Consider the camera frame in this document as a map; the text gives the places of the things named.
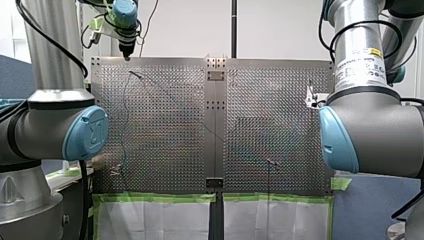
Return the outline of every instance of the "metal frame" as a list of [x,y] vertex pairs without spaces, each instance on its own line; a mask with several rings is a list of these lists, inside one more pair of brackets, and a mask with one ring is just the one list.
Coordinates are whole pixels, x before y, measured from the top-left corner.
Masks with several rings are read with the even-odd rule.
[[[125,68],[143,68],[147,65],[156,65],[163,67],[170,67],[174,65],[179,66],[197,66],[203,69],[204,73],[204,98],[203,101],[203,154],[204,154],[204,181],[202,186],[204,188],[197,189],[196,191],[184,190],[184,189],[159,189],[151,190],[152,192],[164,192],[164,193],[204,193],[204,192],[234,192],[225,188],[226,179],[224,171],[224,158],[226,154],[225,141],[227,139],[227,109],[228,109],[228,79],[229,69],[237,66],[244,66],[254,68],[278,68],[278,69],[303,69],[304,71],[310,70],[313,73],[314,69],[319,68],[317,71],[325,71],[327,81],[325,87],[322,83],[319,86],[314,86],[319,92],[330,92],[334,86],[332,81],[332,65],[329,62],[324,61],[291,61],[291,60],[239,60],[239,59],[225,59],[225,58],[133,58],[131,61],[126,62],[122,58],[111,58],[111,57],[98,57],[92,58],[92,93],[94,96],[101,96],[102,91],[102,67],[113,66],[117,69],[121,67]],[[302,107],[305,107],[304,98],[306,96],[307,89],[305,85],[305,91],[300,96],[302,98]],[[328,169],[325,170],[325,189],[319,189],[315,191],[281,191],[278,188],[271,189],[273,192],[280,193],[291,193],[300,195],[330,195],[331,184],[330,178],[333,175],[333,171]],[[273,175],[273,181],[278,181],[278,176]],[[101,184],[114,184],[115,180],[103,181]],[[132,189],[134,191],[144,191],[144,189]],[[255,191],[267,191],[266,188],[255,189]]]

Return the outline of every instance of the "metal plate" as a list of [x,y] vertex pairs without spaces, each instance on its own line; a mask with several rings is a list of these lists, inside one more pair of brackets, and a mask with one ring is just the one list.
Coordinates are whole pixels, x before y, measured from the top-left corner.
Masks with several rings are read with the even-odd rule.
[[320,149],[318,111],[307,87],[330,92],[323,61],[227,61],[224,192],[330,194]]
[[92,92],[110,116],[94,190],[205,192],[204,59],[96,58],[92,65]]

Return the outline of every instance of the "white paper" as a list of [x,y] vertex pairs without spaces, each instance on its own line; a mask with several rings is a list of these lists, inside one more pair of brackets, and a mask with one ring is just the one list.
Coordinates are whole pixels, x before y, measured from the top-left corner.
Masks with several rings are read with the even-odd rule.
[[224,202],[225,240],[326,240],[328,204]]
[[253,237],[255,234],[258,202],[225,202],[224,232],[226,239],[237,240],[239,237]]
[[298,203],[295,222],[295,240],[327,239],[328,204]]
[[100,240],[208,240],[209,203],[103,203]]
[[15,59],[23,62],[31,63],[31,56],[29,55],[28,43],[25,39],[13,40],[15,49]]

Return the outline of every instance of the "end effector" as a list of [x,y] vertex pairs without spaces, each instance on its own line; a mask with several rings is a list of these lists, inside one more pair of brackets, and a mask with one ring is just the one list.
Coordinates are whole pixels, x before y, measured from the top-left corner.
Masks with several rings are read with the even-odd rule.
[[93,43],[98,44],[102,34],[107,35],[119,41],[119,50],[128,60],[134,53],[136,39],[141,33],[141,24],[137,19],[138,1],[114,0],[110,9],[109,5],[102,3],[90,2],[90,4],[100,14],[87,26],[93,31],[88,48]]

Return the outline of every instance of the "green tape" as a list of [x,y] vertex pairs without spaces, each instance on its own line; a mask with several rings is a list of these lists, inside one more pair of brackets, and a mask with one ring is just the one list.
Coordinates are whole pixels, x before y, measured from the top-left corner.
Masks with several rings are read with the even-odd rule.
[[331,178],[331,189],[346,191],[351,182],[351,178],[333,177]]
[[301,202],[311,204],[327,204],[330,203],[332,197],[305,197],[287,194],[267,194],[267,193],[224,193],[225,202],[246,202],[246,201],[259,201],[269,200],[273,202]]
[[215,194],[155,194],[125,192],[117,194],[94,194],[93,200],[105,202],[160,202],[160,203],[210,203],[215,202]]
[[104,23],[104,17],[100,16],[97,18],[94,18],[93,20],[91,20],[90,24],[89,24],[89,28],[92,31],[99,31],[100,28],[102,27],[103,23]]

